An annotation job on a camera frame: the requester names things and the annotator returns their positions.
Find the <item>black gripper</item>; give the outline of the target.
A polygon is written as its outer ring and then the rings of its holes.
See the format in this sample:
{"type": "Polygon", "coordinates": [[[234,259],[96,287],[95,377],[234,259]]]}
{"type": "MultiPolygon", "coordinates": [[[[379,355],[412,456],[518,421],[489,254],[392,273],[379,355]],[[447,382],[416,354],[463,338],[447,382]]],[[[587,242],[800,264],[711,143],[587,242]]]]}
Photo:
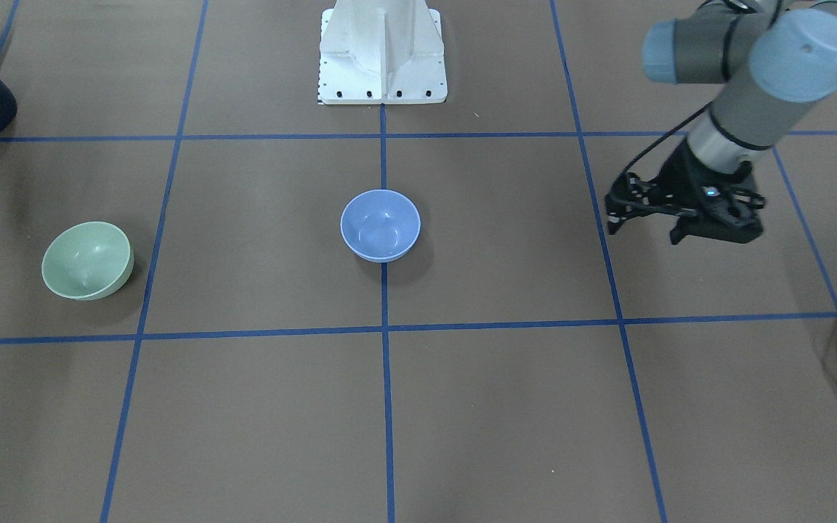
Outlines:
{"type": "MultiPolygon", "coordinates": [[[[698,209],[700,188],[714,183],[753,183],[753,162],[742,158],[735,162],[735,170],[723,173],[701,162],[686,142],[671,153],[658,175],[642,182],[634,173],[626,174],[626,199],[615,193],[604,197],[607,212],[607,234],[614,235],[631,216],[649,216],[655,213],[672,216],[695,216],[698,209]]],[[[679,217],[670,231],[671,245],[680,244],[687,236],[694,235],[697,219],[679,217]]]]}

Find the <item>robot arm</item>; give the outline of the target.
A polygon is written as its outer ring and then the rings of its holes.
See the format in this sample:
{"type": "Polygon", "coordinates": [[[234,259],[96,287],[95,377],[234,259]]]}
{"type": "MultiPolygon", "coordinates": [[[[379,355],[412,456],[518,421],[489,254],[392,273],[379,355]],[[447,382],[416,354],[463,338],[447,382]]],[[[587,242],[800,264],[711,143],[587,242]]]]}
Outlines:
{"type": "Polygon", "coordinates": [[[661,21],[642,43],[654,82],[721,85],[684,119],[689,132],[649,181],[625,166],[604,198],[607,231],[631,219],[676,219],[687,236],[749,243],[763,235],[758,159],[821,100],[837,92],[837,1],[706,1],[661,21]]]}

